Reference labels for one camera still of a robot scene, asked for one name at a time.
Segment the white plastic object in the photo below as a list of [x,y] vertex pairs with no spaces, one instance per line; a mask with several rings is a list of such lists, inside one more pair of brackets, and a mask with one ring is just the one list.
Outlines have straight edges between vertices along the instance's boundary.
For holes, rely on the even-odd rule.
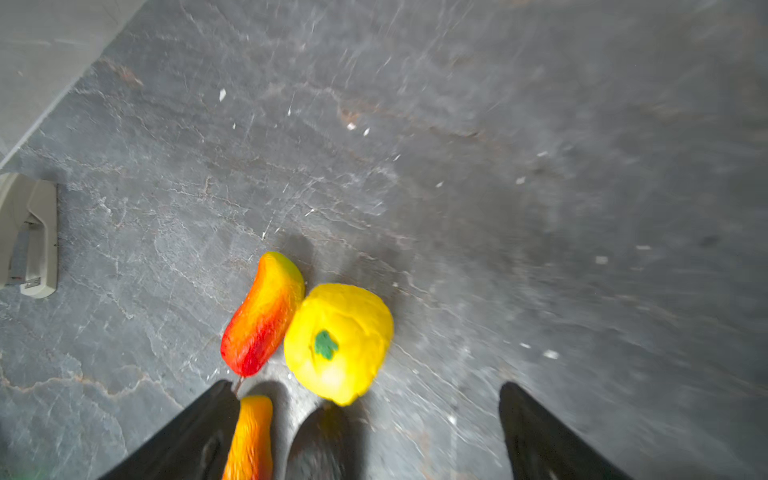
[[56,184],[21,174],[0,175],[0,289],[10,280],[18,233],[29,230],[22,293],[44,298],[56,291],[58,225]]

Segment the toy mango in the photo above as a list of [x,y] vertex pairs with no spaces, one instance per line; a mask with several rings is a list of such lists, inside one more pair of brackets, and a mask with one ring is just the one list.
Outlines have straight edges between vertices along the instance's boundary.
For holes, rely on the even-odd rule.
[[304,298],[304,278],[284,255],[259,259],[253,286],[221,340],[224,362],[239,376],[256,375],[283,341]]
[[271,422],[272,401],[269,398],[247,396],[240,400],[240,416],[222,480],[272,478]]
[[394,332],[392,314],[375,294],[351,285],[319,285],[288,328],[286,364],[306,388],[347,406],[373,383]]

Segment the yellow toy fruit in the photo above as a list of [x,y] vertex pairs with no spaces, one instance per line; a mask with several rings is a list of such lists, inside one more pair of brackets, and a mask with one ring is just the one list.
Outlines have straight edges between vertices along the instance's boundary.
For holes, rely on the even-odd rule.
[[320,285],[288,327],[286,364],[306,388],[347,406],[373,383],[394,332],[392,314],[373,293],[351,285]]
[[223,480],[271,480],[272,401],[266,396],[240,400],[235,435],[232,438]]

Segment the yellow lemon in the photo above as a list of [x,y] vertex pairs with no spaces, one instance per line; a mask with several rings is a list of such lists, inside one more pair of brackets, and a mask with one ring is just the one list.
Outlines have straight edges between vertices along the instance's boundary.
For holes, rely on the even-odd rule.
[[306,388],[347,406],[373,383],[394,332],[392,314],[375,294],[351,285],[319,285],[288,327],[286,364]]

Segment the orange toy carrot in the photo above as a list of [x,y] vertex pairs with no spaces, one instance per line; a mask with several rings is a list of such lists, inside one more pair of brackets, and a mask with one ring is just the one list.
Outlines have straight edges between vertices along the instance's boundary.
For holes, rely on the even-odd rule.
[[223,480],[272,478],[271,422],[272,402],[266,396],[247,396],[240,400],[240,416]]
[[267,252],[256,280],[221,340],[224,362],[239,376],[256,375],[283,341],[304,299],[304,278],[284,255]]

